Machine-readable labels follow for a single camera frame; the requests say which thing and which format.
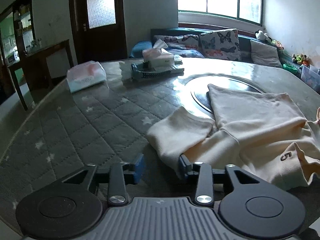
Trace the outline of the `cream sweatshirt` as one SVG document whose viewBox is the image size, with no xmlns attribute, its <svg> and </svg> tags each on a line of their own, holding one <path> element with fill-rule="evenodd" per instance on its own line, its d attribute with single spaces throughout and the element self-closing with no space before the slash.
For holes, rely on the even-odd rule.
<svg viewBox="0 0 320 240">
<path fill-rule="evenodd" d="M 288 94 L 210 88 L 213 119 L 180 107 L 149 128 L 163 163 L 176 170 L 183 154 L 213 168 L 233 164 L 284 190 L 319 176 L 319 121 L 307 120 Z"/>
</svg>

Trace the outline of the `grey quilted star tablecloth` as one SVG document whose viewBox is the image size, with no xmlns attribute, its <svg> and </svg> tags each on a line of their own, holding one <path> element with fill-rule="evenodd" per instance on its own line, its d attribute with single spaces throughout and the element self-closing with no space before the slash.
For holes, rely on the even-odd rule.
<svg viewBox="0 0 320 240">
<path fill-rule="evenodd" d="M 146 172 L 131 196 L 180 194 L 175 172 L 166 167 L 145 135 L 178 107 L 209 117 L 199 105 L 207 86 L 243 81 L 260 92 L 287 93 L 312 120 L 319 94 L 281 68 L 215 59 L 183 59 L 184 73 L 147 81 L 131 77 L 132 60 L 104 62 L 107 80 L 71 93 L 58 84 L 29 114 L 1 159 L 1 220 L 19 231 L 18 202 L 28 194 L 87 164 L 109 168 L 145 155 Z"/>
</svg>

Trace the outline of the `pink tissue pack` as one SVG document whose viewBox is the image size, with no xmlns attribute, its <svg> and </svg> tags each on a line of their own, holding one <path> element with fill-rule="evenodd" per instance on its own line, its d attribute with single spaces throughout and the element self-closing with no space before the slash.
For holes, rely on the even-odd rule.
<svg viewBox="0 0 320 240">
<path fill-rule="evenodd" d="M 67 83 L 71 93 L 104 82 L 106 79 L 106 72 L 97 61 L 78 64 L 67 71 Z"/>
</svg>

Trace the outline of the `dark wooden side table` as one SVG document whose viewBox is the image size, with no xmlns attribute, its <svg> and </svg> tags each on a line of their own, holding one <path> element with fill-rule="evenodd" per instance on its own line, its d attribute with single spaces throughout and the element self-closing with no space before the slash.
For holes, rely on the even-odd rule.
<svg viewBox="0 0 320 240">
<path fill-rule="evenodd" d="M 8 67 L 14 88 L 24 110 L 28 109 L 15 72 L 23 70 L 30 91 L 53 89 L 74 66 L 69 40 L 40 49 Z"/>
</svg>

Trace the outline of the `green bowl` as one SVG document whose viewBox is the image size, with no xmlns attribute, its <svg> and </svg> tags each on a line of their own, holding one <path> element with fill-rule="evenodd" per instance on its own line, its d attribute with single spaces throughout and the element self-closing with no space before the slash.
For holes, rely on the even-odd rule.
<svg viewBox="0 0 320 240">
<path fill-rule="evenodd" d="M 298 69 L 295 66 L 290 65 L 290 64 L 284 63 L 283 64 L 283 69 L 291 72 L 294 75 L 296 75 L 298 73 Z"/>
</svg>

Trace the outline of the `grey cushion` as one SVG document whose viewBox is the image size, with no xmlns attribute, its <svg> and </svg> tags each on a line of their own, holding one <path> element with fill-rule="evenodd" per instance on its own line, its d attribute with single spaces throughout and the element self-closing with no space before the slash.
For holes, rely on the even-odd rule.
<svg viewBox="0 0 320 240">
<path fill-rule="evenodd" d="M 269 66 L 269 67 L 281 67 L 278 51 L 276 47 L 250 40 L 251 43 L 251 59 L 254 64 Z"/>
</svg>

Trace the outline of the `colourful plush toys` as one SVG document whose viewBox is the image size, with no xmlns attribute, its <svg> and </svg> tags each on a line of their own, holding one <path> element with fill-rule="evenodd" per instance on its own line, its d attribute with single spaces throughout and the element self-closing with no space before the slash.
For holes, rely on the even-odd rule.
<svg viewBox="0 0 320 240">
<path fill-rule="evenodd" d="M 300 66 L 310 66 L 309 57 L 305 54 L 292 54 L 292 62 Z"/>
</svg>

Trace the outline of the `teal black tray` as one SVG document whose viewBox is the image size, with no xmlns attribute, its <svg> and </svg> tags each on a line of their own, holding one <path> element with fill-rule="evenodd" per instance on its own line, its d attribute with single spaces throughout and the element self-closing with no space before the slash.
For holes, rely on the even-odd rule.
<svg viewBox="0 0 320 240">
<path fill-rule="evenodd" d="M 184 68 L 181 66 L 151 67 L 148 63 L 131 64 L 131 77 L 134 80 L 151 80 L 175 75 L 183 75 Z"/>
</svg>

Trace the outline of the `butterfly pillow upright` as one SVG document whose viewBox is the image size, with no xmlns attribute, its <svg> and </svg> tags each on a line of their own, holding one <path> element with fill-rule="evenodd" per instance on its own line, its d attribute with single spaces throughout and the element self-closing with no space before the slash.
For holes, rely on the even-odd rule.
<svg viewBox="0 0 320 240">
<path fill-rule="evenodd" d="M 199 35 L 199 42 L 205 57 L 231 61 L 241 60 L 237 29 L 201 33 Z"/>
</svg>

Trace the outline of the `panda plush toy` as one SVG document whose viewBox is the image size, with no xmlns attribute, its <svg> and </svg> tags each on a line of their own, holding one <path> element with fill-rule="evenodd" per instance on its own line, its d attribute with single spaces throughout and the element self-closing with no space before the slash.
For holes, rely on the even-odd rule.
<svg viewBox="0 0 320 240">
<path fill-rule="evenodd" d="M 264 33 L 262 30 L 256 31 L 255 37 L 257 40 L 262 41 L 262 42 L 268 42 L 268 43 L 272 42 L 272 39 L 268 36 L 268 34 Z"/>
</svg>

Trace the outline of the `white pink tissue box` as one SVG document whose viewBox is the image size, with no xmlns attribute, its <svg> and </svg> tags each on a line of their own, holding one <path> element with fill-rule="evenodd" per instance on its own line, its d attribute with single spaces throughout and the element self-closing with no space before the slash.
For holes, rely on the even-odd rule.
<svg viewBox="0 0 320 240">
<path fill-rule="evenodd" d="M 168 52 L 167 48 L 168 45 L 158 39 L 152 48 L 142 51 L 144 62 L 152 68 L 173 66 L 175 64 L 174 54 Z"/>
</svg>

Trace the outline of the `butterfly pillow lying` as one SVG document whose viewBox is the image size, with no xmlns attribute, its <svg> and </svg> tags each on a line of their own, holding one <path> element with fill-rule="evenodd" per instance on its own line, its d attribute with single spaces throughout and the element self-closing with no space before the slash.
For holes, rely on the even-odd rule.
<svg viewBox="0 0 320 240">
<path fill-rule="evenodd" d="M 167 45 L 165 50 L 172 54 L 179 55 L 181 57 L 204 58 L 204 55 L 201 53 L 199 37 L 197 35 L 154 35 L 153 40 L 155 42 L 162 40 Z"/>
</svg>

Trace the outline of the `dark teal sofa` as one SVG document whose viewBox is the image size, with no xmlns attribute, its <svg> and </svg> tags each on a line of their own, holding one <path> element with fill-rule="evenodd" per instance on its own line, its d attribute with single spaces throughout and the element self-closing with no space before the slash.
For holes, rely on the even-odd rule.
<svg viewBox="0 0 320 240">
<path fill-rule="evenodd" d="M 197 35 L 201 33 L 211 33 L 213 30 L 210 29 L 199 29 L 199 28 L 165 28 L 165 29 L 151 29 L 150 38 L 147 41 L 139 41 L 133 46 L 130 52 L 129 58 L 142 58 L 142 51 L 144 49 L 149 49 L 156 42 L 154 36 L 185 36 L 185 35 Z M 244 62 L 252 62 L 251 59 L 251 43 L 250 40 L 255 40 L 259 42 L 253 35 L 246 34 L 244 31 L 238 31 L 238 38 L 240 44 L 241 58 Z M 300 68 L 300 65 L 292 62 L 290 55 L 285 53 L 283 50 L 278 49 L 279 61 L 281 64 L 290 64 L 295 66 L 297 69 Z"/>
</svg>

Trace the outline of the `dark display cabinet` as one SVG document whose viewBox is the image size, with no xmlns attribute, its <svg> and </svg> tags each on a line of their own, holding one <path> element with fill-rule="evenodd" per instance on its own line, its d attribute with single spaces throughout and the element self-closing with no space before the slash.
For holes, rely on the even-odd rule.
<svg viewBox="0 0 320 240">
<path fill-rule="evenodd" d="M 32 0 L 16 0 L 1 11 L 1 103 L 16 92 L 23 79 L 21 69 L 9 67 L 27 57 L 27 48 L 35 41 Z"/>
</svg>

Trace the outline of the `dark wooden door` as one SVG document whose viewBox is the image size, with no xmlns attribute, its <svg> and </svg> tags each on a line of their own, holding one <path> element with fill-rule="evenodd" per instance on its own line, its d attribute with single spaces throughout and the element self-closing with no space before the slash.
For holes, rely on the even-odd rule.
<svg viewBox="0 0 320 240">
<path fill-rule="evenodd" d="M 69 0 L 78 63 L 127 58 L 123 0 Z"/>
</svg>

